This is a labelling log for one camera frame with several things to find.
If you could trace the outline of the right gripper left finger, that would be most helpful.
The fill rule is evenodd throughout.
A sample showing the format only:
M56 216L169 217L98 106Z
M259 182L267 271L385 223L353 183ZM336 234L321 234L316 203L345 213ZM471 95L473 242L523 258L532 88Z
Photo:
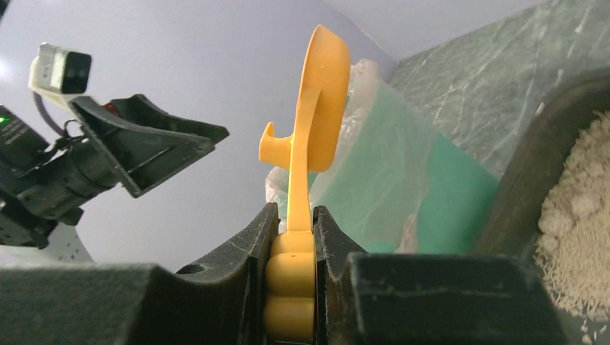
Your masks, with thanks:
M155 264L3 267L1 342L264 344L264 267L278 223L268 203L174 273Z

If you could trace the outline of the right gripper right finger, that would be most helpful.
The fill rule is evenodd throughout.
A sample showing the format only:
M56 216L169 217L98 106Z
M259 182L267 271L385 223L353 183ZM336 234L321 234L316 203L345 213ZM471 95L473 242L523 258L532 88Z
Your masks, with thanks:
M372 254L313 212L316 344L567 344L538 277L506 255Z

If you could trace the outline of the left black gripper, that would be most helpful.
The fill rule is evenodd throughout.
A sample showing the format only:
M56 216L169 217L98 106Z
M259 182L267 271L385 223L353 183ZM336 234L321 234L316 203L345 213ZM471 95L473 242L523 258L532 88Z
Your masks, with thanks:
M139 198L214 151L226 127L169 114L143 94L104 105L69 101L88 140L30 172L17 200L33 215L77 224L81 206L119 181Z

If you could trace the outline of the yellow litter scoop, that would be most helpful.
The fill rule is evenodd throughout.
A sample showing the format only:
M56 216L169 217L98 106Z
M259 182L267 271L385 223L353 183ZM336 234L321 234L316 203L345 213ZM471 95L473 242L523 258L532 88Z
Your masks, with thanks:
M293 132L277 137L268 123L260 139L259 160L288 171L286 230L273 240L265 268L263 326L274 341L314 338L317 269L309 173L322 173L334 162L350 66L345 41L316 26L304 58Z

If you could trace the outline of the clear plastic bin liner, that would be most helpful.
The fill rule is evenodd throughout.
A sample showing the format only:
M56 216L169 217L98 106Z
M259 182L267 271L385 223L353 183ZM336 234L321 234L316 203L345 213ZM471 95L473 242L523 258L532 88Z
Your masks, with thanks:
M413 254L418 213L428 192L432 123L381 77L378 64L351 67L334 162L309 174L309 204L324 206L369 252Z

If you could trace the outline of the dark grey litter tray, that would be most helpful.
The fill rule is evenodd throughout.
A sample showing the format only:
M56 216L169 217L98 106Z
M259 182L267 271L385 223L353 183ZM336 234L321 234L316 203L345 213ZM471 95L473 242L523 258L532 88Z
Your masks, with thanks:
M477 255L506 255L533 271L565 329L567 344L607 344L609 320L576 317L556 307L534 251L542 234L538 227L542 203L558 183L579 131L590 126L597 111L609 113L608 68L567 79L542 102L501 179L475 248Z

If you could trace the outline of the green trash bin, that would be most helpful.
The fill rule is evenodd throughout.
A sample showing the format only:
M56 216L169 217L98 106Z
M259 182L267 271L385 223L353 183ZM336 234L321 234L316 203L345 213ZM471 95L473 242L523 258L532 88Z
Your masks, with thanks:
M462 254L477 237L499 182L436 131L428 161L428 192L418 213L415 253Z

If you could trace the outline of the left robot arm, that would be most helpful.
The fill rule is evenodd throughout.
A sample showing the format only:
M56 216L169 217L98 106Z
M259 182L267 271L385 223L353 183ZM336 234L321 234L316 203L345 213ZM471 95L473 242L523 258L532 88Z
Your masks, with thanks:
M121 185L139 198L214 150L219 125L171 115L136 94L68 108L81 128L49 143L1 109L1 251L23 262L90 262L76 227L83 205Z

